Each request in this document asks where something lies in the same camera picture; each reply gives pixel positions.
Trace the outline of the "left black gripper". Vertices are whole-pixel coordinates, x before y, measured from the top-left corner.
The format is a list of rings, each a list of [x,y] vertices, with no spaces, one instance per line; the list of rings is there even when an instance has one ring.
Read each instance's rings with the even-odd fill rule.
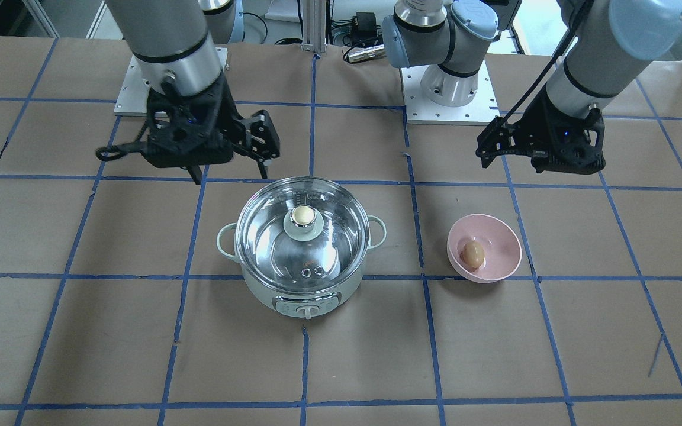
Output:
[[[495,157],[527,156],[538,173],[601,172],[606,166],[603,114],[590,106],[584,112],[584,118],[563,113],[542,89],[519,121],[493,119],[477,137],[475,154],[483,168]]]

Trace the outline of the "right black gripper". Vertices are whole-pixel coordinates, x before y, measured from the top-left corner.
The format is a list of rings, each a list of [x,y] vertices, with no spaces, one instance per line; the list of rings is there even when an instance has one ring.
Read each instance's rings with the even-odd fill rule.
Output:
[[[281,139],[268,111],[243,118],[225,76],[192,97],[173,95],[167,83],[163,90],[165,95],[148,95],[149,135],[140,145],[147,162],[157,168],[187,167],[193,183],[201,185],[201,166],[231,161],[236,146],[236,154],[254,160],[262,179],[268,178],[270,163],[281,156]]]

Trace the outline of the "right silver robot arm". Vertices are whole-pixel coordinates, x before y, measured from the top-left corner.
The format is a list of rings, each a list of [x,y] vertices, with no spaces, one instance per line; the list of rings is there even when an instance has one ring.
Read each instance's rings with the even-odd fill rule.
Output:
[[[156,168],[184,168],[193,182],[201,167],[235,154],[257,162],[262,178],[281,154],[270,114],[238,113],[211,37],[209,12],[198,1],[108,1],[108,8],[149,83],[146,118],[129,143],[100,147],[110,162],[138,153]]]

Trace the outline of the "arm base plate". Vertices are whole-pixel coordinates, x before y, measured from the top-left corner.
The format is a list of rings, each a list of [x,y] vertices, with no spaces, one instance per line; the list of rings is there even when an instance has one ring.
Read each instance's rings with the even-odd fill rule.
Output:
[[[183,59],[169,63],[150,63],[132,56],[114,113],[124,117],[146,115],[148,95],[165,95],[163,84],[173,87],[172,94],[181,98],[205,92],[225,71],[227,49],[205,44]]]
[[[475,75],[448,75],[438,65],[400,69],[409,124],[485,126],[500,115],[487,64]]]

